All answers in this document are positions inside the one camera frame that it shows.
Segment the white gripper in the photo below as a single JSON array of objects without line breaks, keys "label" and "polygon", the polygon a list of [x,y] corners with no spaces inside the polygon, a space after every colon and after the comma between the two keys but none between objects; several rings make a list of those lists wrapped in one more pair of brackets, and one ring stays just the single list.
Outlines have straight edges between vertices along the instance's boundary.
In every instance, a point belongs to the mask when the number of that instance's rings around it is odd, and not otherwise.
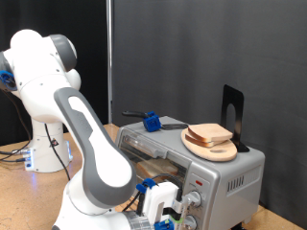
[{"label": "white gripper", "polygon": [[[173,205],[177,190],[178,186],[172,182],[162,182],[147,189],[142,214],[148,219],[150,224],[163,220],[163,209]],[[194,203],[188,195],[182,197],[182,202],[185,206],[190,206]]]}]

